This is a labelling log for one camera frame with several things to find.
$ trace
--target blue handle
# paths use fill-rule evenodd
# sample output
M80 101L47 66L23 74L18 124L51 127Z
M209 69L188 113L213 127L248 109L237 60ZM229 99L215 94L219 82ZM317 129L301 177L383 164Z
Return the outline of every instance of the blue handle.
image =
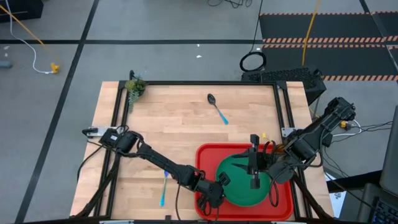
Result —
M162 195L162 199L160 200L159 205L160 205L161 207L164 206L164 194Z
M221 118L223 119L224 124L228 124L228 123L229 123L228 120L224 117L224 115L223 115L222 112L218 109L218 107L216 107L216 108L217 108L217 111L218 111L218 113L220 114Z

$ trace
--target yellow object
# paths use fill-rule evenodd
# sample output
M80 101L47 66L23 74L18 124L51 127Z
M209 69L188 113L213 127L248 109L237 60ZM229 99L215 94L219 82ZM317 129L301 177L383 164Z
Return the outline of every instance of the yellow object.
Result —
M314 114L313 110L311 108L309 108L309 109L310 109L311 113ZM319 118L319 115L316 114L315 117Z
M262 134L262 138L266 139L267 141L271 141L271 139L267 138L266 133L263 133L263 134Z
M60 67L58 65L56 65L55 63L51 63L51 70L53 73L58 73L58 71L60 70Z
M313 21L314 21L314 19L315 19L315 16L316 16L317 12L318 12L318 8L319 8L319 5L320 5L320 4L321 4L321 0L317 0L317 5L315 6L315 10L314 10L314 12L313 12L313 14L312 14L312 18L311 18L311 22L310 22L310 27L308 28L307 36L305 36L304 49L303 49L303 59L302 59L302 66L304 66L304 61L305 61L305 50L307 49L308 37L310 36L312 24L313 24Z
M44 50L47 50L48 52L50 52L50 50L47 48L47 46L38 38L38 37L36 37L36 35L34 35L19 19L17 19L14 15L12 15L6 8L4 8L2 5L0 5L0 9L2 9L4 12L6 12L7 14L9 14L13 19L15 19L15 21L17 21L18 23L19 23L19 25L21 25L25 30L26 30L26 32L28 32L35 40L37 40L42 46L43 46L43 48L44 48ZM59 62L59 64L61 65L61 60L60 60L60 58L58 57L58 55L56 55L56 54L54 54L53 53L53 55L55 56L55 58L58 60L58 62ZM52 69L52 71L54 72L54 73L57 73L58 72L58 70L59 70L59 68L60 68L60 65L55 65L54 64L54 68L55 68L55 70L57 71L57 72L55 72L54 71L54 68L53 68L53 64L54 63L52 63L51 64L51 69Z
M345 129L347 127L347 122L346 121L340 122L340 127Z

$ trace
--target wooden table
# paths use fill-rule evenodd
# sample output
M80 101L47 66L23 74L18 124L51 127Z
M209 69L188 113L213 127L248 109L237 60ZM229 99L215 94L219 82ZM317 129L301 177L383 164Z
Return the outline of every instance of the wooden table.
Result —
M303 85L301 82L287 84L295 125L304 128L311 123L311 117ZM93 126L111 124L117 87L118 82L103 82ZM229 125L222 122L214 106L207 102L208 93L215 95L218 108L227 117ZM281 91L279 96L285 124L288 124ZM194 165L198 147L208 142L249 143L252 133L259 136L266 133L277 144L282 141L271 86L149 85L134 104L127 125L130 130L141 133L153 149L178 164ZM85 157L96 148L88 144ZM104 150L97 153L82 168L71 215L77 214L98 188L104 153ZM314 161L314 164L318 163L319 156ZM317 202L333 215L323 168L308 168L305 178ZM122 158L112 218L161 220L165 215L171 215L172 219L177 219L175 181L168 181L165 206L159 207L163 182L164 172L150 162ZM299 189L297 192L300 214L305 216ZM104 214L107 199L108 193L105 193L101 214ZM180 191L178 211L183 220L200 219L195 211L193 193L184 188Z

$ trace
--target red tray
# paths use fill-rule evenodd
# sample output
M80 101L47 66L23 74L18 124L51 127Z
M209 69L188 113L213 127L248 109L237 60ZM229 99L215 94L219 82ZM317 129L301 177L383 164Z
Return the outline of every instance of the red tray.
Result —
M244 152L251 144L204 144L199 147L196 155L196 167L206 172L206 178L215 180L216 170L220 162L232 154ZM267 152L271 153L272 145L269 145ZM290 183L277 184L279 190L279 205L273 207L267 196L261 203L253 207L239 207L227 200L221 205L218 220L251 220L269 221L286 220L293 213L293 200ZM195 193L195 201L199 198L199 193ZM275 200L276 194L272 188L272 198ZM216 209L213 209L209 216L205 216L195 203L195 209L203 219L214 220Z

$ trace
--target black floor mat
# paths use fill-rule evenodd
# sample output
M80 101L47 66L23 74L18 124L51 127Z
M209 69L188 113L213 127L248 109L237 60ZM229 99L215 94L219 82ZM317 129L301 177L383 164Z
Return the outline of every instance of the black floor mat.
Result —
M374 16L381 21L382 33L387 40L397 41L398 39L398 12L376 12Z
M262 14L260 27L266 43L302 43L311 13ZM382 36L370 13L317 14L309 43L381 43Z
M302 66L303 45L267 44L267 71ZM308 45L305 66L322 71L325 80L396 80L397 70L385 45Z

